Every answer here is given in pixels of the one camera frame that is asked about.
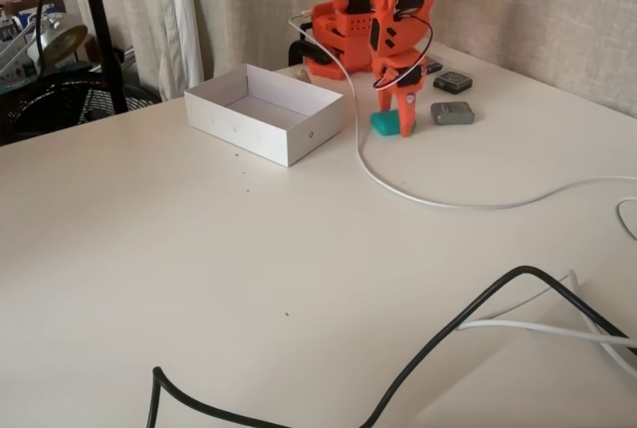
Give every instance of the wall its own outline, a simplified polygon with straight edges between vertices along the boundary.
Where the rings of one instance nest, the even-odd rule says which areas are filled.
[[[637,0],[438,0],[436,39],[637,116]]]

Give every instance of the orange plastic part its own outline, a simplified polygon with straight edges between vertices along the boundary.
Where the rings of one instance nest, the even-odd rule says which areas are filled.
[[[428,33],[429,28],[423,21],[430,21],[434,1],[425,0],[419,8],[403,9],[405,15],[397,18],[400,0],[371,0],[372,13],[363,15],[346,14],[348,0],[332,0],[332,3],[316,5],[313,9],[315,38],[332,50],[348,72],[372,69],[379,79],[390,82],[420,57],[420,52],[413,47]],[[336,64],[319,65],[310,59],[307,63],[314,75],[344,79]],[[381,110],[389,110],[392,98],[396,97],[403,136],[413,132],[416,94],[425,82],[424,68],[421,73],[417,82],[392,85],[378,92]]]
[[[371,71],[371,53],[369,52],[369,32],[372,14],[347,15],[336,13],[331,3],[316,5],[312,11],[312,24],[315,38],[340,59],[350,74]],[[336,63],[319,65],[312,59],[306,59],[313,75],[344,80]]]

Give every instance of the orange robotic arm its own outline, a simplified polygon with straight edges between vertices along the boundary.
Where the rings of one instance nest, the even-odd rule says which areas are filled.
[[[318,42],[328,48],[349,73],[372,70],[378,78],[381,111],[398,101],[400,132],[412,133],[416,93],[425,81],[424,52],[413,47],[431,30],[434,0],[332,0],[312,11],[312,28]],[[295,42],[306,56],[313,75],[340,80],[339,66],[318,58],[321,50],[305,41]],[[291,64],[297,63],[290,58]]]

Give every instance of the gray box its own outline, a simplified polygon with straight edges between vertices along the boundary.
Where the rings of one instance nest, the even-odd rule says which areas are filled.
[[[431,105],[431,117],[439,126],[449,124],[473,124],[476,115],[471,111],[468,103],[433,103]]]

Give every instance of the black pole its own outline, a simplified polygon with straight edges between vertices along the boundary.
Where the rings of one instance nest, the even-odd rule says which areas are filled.
[[[106,88],[110,91],[112,107],[115,114],[128,111],[126,96],[123,93],[123,76],[121,66],[112,48],[110,32],[108,31],[108,21],[102,0],[89,0],[93,24],[96,28],[100,53],[102,54],[102,73],[106,81]]]

